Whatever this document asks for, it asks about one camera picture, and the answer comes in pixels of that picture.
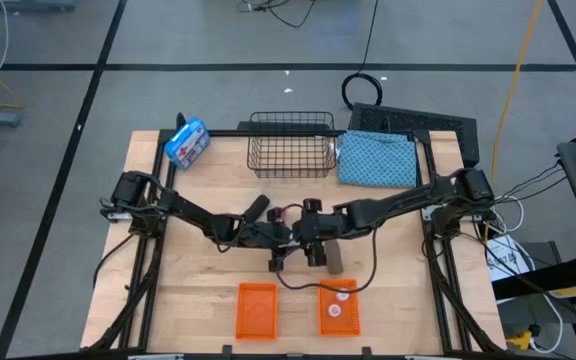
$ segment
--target black wire basket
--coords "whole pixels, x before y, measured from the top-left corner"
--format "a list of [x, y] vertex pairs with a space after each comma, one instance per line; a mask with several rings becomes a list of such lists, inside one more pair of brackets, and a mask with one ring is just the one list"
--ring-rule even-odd
[[248, 130], [248, 168], [260, 178], [321, 178], [337, 163], [329, 112], [256, 112]]

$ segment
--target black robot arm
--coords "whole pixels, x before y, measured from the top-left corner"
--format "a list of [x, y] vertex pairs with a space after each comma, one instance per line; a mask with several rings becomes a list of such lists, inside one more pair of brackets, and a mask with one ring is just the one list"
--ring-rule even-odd
[[[156, 186], [159, 197], [145, 202], [147, 186]], [[129, 213], [133, 217], [131, 231], [152, 236], [153, 222], [162, 216], [175, 216], [199, 229], [217, 245], [270, 249], [271, 271], [280, 271], [283, 259], [296, 249], [303, 249], [309, 266], [326, 265], [322, 242], [332, 239], [354, 239], [369, 235], [384, 221], [420, 209], [429, 209], [429, 220], [435, 234], [443, 235], [464, 214], [488, 211], [494, 195], [481, 170], [461, 169], [449, 176], [437, 177], [420, 186], [384, 199], [361, 199], [333, 206], [330, 214], [321, 214], [321, 200], [305, 199], [301, 217], [288, 228], [282, 220], [281, 208], [267, 213], [267, 222], [256, 222], [269, 204], [260, 195], [242, 215], [213, 214], [163, 187], [150, 174], [136, 171], [121, 175], [107, 203], [102, 202], [102, 215]]]

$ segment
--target orange container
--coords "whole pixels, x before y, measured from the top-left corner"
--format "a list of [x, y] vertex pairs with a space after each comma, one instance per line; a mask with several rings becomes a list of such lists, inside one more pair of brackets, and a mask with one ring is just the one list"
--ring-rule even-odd
[[[321, 284], [334, 288], [352, 290], [357, 288], [355, 279], [328, 279], [321, 280]], [[335, 310], [341, 310], [338, 316], [329, 314], [331, 305], [337, 305]], [[337, 298], [334, 291], [319, 288], [319, 334], [321, 336], [360, 336], [359, 325], [359, 296], [350, 294], [348, 299], [342, 301]]]
[[240, 283], [237, 297], [237, 340], [277, 338], [277, 285]]

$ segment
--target white cord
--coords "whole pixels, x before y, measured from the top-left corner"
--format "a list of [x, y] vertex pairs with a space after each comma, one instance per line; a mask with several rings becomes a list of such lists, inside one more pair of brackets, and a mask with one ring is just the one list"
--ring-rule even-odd
[[519, 222], [517, 223], [516, 226], [514, 226], [513, 228], [510, 228], [510, 229], [506, 225], [506, 221], [504, 220], [504, 217], [501, 216], [501, 214], [497, 210], [495, 210], [495, 207], [493, 206], [491, 208], [492, 212], [497, 216], [497, 219], [499, 220], [499, 222], [503, 225], [503, 231], [501, 231], [500, 229], [498, 229], [498, 228], [496, 228], [490, 224], [488, 224], [488, 227], [495, 230], [500, 235], [506, 235], [508, 233], [516, 231], [524, 223], [524, 205], [521, 203], [521, 200], [519, 200], [518, 198], [516, 198], [512, 195], [499, 196], [496, 198], [496, 200], [500, 200], [500, 199], [513, 199], [513, 200], [515, 200], [514, 202], [517, 203], [517, 206], [519, 206]]
[[6, 44], [4, 46], [4, 54], [1, 57], [1, 62], [0, 62], [0, 70], [1, 70], [1, 67], [4, 66], [4, 63], [6, 62], [6, 56], [8, 56], [8, 41], [9, 41], [9, 37], [10, 37], [10, 32], [8, 30], [8, 12], [6, 11], [6, 5], [4, 4], [3, 0], [0, 0], [0, 4], [1, 4], [1, 9], [4, 12], [4, 28], [6, 29]]
[[[526, 258], [530, 262], [530, 270], [535, 270], [536, 269], [535, 268], [535, 262], [532, 260], [530, 255], [528, 255], [528, 252], [526, 251], [526, 249], [524, 249], [523, 246], [519, 245], [519, 243], [515, 239], [512, 239], [510, 237], [507, 237], [507, 238], [511, 239], [515, 243], [515, 245], [517, 246], [519, 251], [521, 251], [526, 256]], [[555, 342], [555, 345], [553, 345], [550, 349], [542, 350], [539, 347], [537, 347], [537, 345], [535, 344], [535, 339], [531, 338], [530, 339], [530, 347], [540, 354], [550, 354], [551, 352], [555, 351], [557, 349], [557, 347], [559, 347], [559, 343], [561, 342], [561, 336], [564, 333], [564, 321], [561, 319], [561, 315], [559, 315], [559, 312], [557, 311], [555, 306], [550, 301], [550, 298], [548, 296], [544, 295], [544, 299], [546, 299], [546, 302], [548, 303], [548, 305], [550, 305], [552, 312], [555, 313], [555, 315], [557, 316], [557, 319], [559, 320], [559, 335], [557, 336], [557, 342]]]
[[508, 195], [506, 196], [506, 198], [515, 200], [515, 203], [517, 204], [517, 206], [519, 206], [519, 222], [517, 223], [517, 226], [507, 230], [508, 232], [513, 232], [519, 229], [521, 227], [521, 224], [524, 223], [524, 205], [521, 203], [521, 200], [512, 195]]

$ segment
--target polka dot cloth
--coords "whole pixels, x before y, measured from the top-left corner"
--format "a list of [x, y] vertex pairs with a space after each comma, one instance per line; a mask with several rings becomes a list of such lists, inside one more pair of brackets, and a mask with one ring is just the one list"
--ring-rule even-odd
[[339, 141], [339, 182], [361, 186], [417, 186], [415, 143], [406, 135], [348, 130]]

